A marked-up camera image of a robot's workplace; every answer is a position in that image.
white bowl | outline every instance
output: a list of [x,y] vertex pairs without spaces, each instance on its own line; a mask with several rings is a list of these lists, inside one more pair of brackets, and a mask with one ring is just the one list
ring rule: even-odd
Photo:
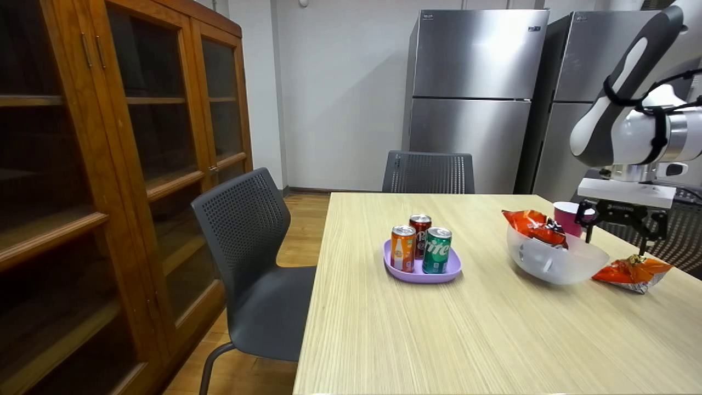
[[569,249],[550,246],[508,226],[509,254],[532,277],[552,286],[576,286],[593,280],[611,257],[593,243],[566,236]]

light wood tabletop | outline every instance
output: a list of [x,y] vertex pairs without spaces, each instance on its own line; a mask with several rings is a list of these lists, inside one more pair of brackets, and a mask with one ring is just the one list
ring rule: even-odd
[[[295,394],[702,394],[702,282],[672,271],[650,295],[532,282],[503,209],[550,216],[536,196],[334,194]],[[454,232],[463,277],[388,277],[381,243],[412,214]],[[600,228],[593,243],[637,252]]]

stainless steel refrigerator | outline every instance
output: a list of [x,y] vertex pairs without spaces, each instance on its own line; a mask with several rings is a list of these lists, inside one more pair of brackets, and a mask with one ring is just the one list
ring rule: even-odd
[[589,168],[571,155],[571,129],[652,15],[655,11],[580,11],[549,24],[518,194],[572,197]]
[[511,194],[549,11],[424,11],[412,34],[404,150],[465,152],[479,194]]

orange chip bag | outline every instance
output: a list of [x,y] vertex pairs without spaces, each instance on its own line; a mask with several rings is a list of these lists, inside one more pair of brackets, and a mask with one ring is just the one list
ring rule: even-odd
[[655,257],[627,257],[617,259],[614,263],[600,271],[593,280],[602,284],[613,284],[637,295],[650,292],[665,274],[672,271],[670,263],[662,263]]
[[503,212],[503,216],[509,221],[509,226],[514,231],[522,232],[525,238],[533,238],[533,240],[539,240],[550,246],[569,249],[566,236],[561,232],[561,228],[552,220],[549,220],[544,214],[539,214],[539,212]]

glass cabinet door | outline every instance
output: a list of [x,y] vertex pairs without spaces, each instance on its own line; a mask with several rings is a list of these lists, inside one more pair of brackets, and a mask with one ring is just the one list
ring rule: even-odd
[[108,15],[150,205],[148,240],[181,345],[203,317],[222,310],[222,286],[192,209],[208,186],[200,90],[189,74],[194,39],[189,20],[158,5],[131,10],[114,0]]
[[252,161],[241,42],[206,24],[197,24],[195,35],[206,78],[205,121],[214,145],[214,176],[222,182],[251,172]]
[[0,0],[0,394],[108,394],[138,364],[71,88],[90,68],[47,28],[74,18],[71,0]]

